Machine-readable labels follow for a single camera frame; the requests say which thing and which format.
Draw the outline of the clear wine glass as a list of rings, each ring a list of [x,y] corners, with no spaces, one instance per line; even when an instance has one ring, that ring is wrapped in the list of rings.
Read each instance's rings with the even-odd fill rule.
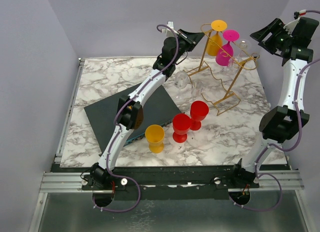
[[[182,99],[181,91],[187,86],[189,81],[189,76],[185,71],[179,71],[175,75],[174,85],[178,89],[178,94],[176,95],[178,100]]]
[[[239,52],[234,55],[234,59],[239,63],[243,60],[243,58],[247,58],[248,55],[244,51],[248,51],[251,48],[251,42],[247,39],[239,39],[234,42],[235,45],[238,47]],[[237,71],[240,66],[233,60],[229,59],[228,65],[224,68],[225,72]]]
[[[197,101],[202,97],[204,84],[200,80],[194,80],[191,86],[191,101]]]

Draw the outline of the magenta plastic wine glass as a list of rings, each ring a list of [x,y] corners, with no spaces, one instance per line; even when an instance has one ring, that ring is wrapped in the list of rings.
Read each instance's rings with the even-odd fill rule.
[[[227,66],[229,60],[234,55],[234,50],[231,46],[231,42],[235,42],[240,38],[239,33],[236,30],[228,29],[222,33],[222,37],[227,41],[218,51],[215,61],[220,66]]]

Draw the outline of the gold wire glass rack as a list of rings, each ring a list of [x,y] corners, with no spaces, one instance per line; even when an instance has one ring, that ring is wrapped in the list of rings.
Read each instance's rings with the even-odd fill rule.
[[[207,25],[206,23],[203,24],[203,25],[200,27],[201,32],[204,33],[204,35],[207,37],[207,39],[206,39],[205,47],[204,47],[204,50],[203,50],[203,54],[202,54],[202,57],[201,57],[199,66],[197,66],[197,67],[195,67],[195,68],[187,71],[186,73],[187,73],[187,75],[188,75],[189,77],[192,77],[193,75],[196,75],[196,74],[198,74],[198,73],[200,73],[200,72],[202,72],[202,71],[204,71],[204,70],[209,69],[209,70],[210,70],[210,73],[211,73],[211,75],[212,75],[212,77],[213,77],[213,79],[220,82],[220,85],[222,86],[222,88],[223,88],[223,90],[224,90],[224,96],[223,96],[221,99],[213,102],[213,101],[211,101],[211,100],[206,99],[203,94],[201,95],[201,97],[205,100],[205,102],[211,104],[211,105],[217,110],[217,115],[219,116],[219,115],[221,115],[221,114],[223,114],[223,113],[229,111],[230,109],[232,109],[232,108],[234,108],[234,107],[236,107],[236,106],[239,105],[239,103],[241,102],[241,99],[240,99],[240,97],[239,97],[234,91],[232,91],[233,85],[235,84],[236,80],[238,79],[240,73],[241,73],[243,70],[247,70],[247,71],[250,70],[250,68],[245,67],[245,65],[246,65],[248,62],[250,62],[250,61],[253,61],[254,63],[256,63],[257,60],[260,58],[260,55],[259,55],[258,53],[248,54],[247,51],[244,51],[245,54],[246,54],[248,57],[245,58],[245,59],[242,59],[241,62],[237,62],[237,61],[235,60],[235,58],[234,58],[234,55],[233,55],[233,57],[232,57],[231,59],[233,59],[233,60],[239,65],[239,69],[237,70],[237,73],[236,73],[234,79],[232,80],[230,86],[229,86],[228,88],[225,88],[224,83],[223,83],[223,80],[220,79],[220,78],[216,78],[216,77],[214,76],[213,69],[212,69],[211,66],[204,60],[205,54],[207,54],[206,50],[207,50],[208,42],[210,41],[211,36],[213,36],[213,35],[215,34],[215,32],[214,32],[214,31],[212,30],[212,28],[211,28],[211,23],[208,24],[208,25],[210,26],[210,29],[207,30],[207,31],[204,31],[204,30],[203,30],[203,27]],[[222,46],[227,43],[227,41],[223,38],[223,32],[220,32],[220,33],[219,33],[219,35],[220,35],[221,38],[222,38]],[[236,103],[235,105],[233,105],[233,106],[231,106],[231,107],[229,107],[229,108],[221,111],[220,108],[219,108],[219,105],[220,105],[221,103],[225,102],[226,100],[232,98],[232,97],[235,97],[235,98],[237,99],[237,103]]]

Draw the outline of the red plastic wine glass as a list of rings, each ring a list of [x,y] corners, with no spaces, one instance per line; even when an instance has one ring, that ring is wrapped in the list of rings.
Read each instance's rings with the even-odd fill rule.
[[[191,118],[184,113],[177,114],[172,121],[172,138],[177,143],[184,143],[188,138],[188,131],[191,127]]]

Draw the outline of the yellow plastic wine glass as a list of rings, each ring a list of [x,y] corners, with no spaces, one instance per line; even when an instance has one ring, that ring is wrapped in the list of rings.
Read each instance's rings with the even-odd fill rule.
[[[158,154],[163,151],[165,131],[160,125],[150,125],[145,130],[145,137],[148,142],[149,150],[152,153]]]

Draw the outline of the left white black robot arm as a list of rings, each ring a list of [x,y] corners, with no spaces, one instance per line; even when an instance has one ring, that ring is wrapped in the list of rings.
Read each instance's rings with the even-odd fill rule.
[[[191,52],[205,35],[203,32],[187,32],[182,29],[168,30],[173,36],[164,40],[161,54],[157,56],[149,76],[133,92],[118,100],[112,137],[98,162],[90,168],[93,183],[101,190],[107,189],[111,178],[117,177],[112,170],[127,139],[143,122],[143,107],[147,100],[174,73],[180,57]]]

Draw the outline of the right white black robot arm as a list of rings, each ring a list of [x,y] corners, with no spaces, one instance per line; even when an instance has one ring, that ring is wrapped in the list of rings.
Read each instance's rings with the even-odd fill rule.
[[[250,152],[232,168],[230,183],[241,188],[258,178],[258,171],[272,149],[283,152],[281,145],[295,135],[302,136],[302,128],[310,119],[304,112],[304,88],[309,67],[316,63],[314,51],[308,46],[319,21],[297,11],[294,20],[285,24],[275,18],[250,37],[272,55],[282,58],[283,83],[276,107],[266,113],[259,124],[259,135]]]

